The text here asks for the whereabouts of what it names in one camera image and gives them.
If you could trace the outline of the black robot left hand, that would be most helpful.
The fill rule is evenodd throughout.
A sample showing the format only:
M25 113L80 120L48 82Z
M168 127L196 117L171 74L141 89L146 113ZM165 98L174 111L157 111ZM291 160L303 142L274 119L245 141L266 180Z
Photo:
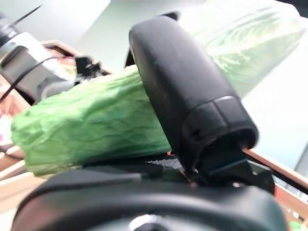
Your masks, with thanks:
M94 61L89 56L76 56L76 71L77 75L74 80L74 85L79 85L99 76L110 75L111 72L103 69L101 62Z

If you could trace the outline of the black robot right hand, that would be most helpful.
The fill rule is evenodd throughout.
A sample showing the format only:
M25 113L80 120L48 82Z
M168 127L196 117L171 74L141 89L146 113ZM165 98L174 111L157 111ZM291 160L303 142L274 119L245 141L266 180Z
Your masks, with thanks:
M285 231L258 130L213 59L177 21L133 26L134 66L18 115L15 144L47 180L14 231Z

